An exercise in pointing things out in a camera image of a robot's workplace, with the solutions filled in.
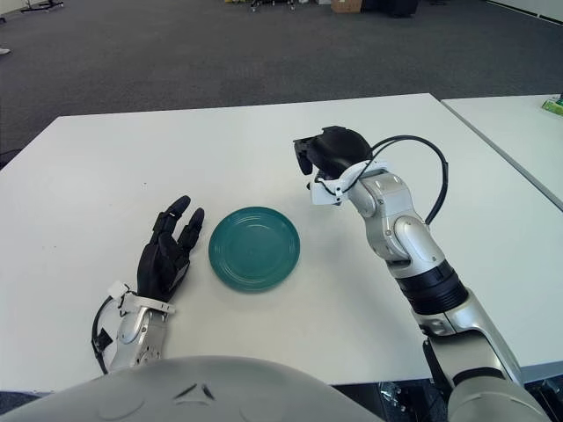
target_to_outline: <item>robot finger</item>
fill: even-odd
[[[182,249],[189,254],[189,252],[194,248],[197,243],[197,239],[200,236],[201,225],[203,224],[203,219],[205,217],[205,212],[202,208],[197,208],[190,219],[190,222],[182,230],[179,235],[178,244]]]
[[[161,233],[170,233],[176,228],[176,222],[186,211],[187,206],[191,200],[188,196],[184,195],[178,198],[172,205],[163,213],[159,213],[155,225],[152,228],[153,234],[150,239],[150,244],[157,244],[158,238]]]

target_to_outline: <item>white table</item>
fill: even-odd
[[[563,210],[563,117],[553,95],[445,99],[443,103]]]
[[[157,212],[183,193],[207,215],[165,356],[252,356],[329,383],[428,377],[423,337],[362,218],[349,203],[310,203],[292,141],[335,124],[370,143],[413,134],[443,150],[450,192],[436,240],[522,365],[563,360],[563,214],[420,94],[57,119],[0,173],[0,389],[99,375],[93,314],[114,280],[135,285]],[[439,190],[433,153],[404,142],[384,157],[426,215]],[[247,206],[279,210],[301,237],[294,272],[259,295],[230,290],[208,261],[215,226]]]

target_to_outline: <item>gray carpet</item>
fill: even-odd
[[[423,1],[415,18],[222,0],[67,0],[0,25],[0,151],[60,115],[429,91],[562,90],[563,26],[484,3]]]

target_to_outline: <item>green object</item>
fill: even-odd
[[[544,110],[563,116],[563,101],[560,98],[550,98],[542,105]]]
[[[281,283],[299,259],[299,235],[284,215],[265,207],[226,216],[209,241],[209,261],[229,287],[262,292]]]

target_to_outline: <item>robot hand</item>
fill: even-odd
[[[203,209],[197,208],[179,235],[172,237],[176,222],[190,204],[187,196],[176,200],[158,214],[150,241],[145,245],[137,269],[137,294],[168,302],[182,283],[190,265],[190,251],[197,243],[203,224]]]

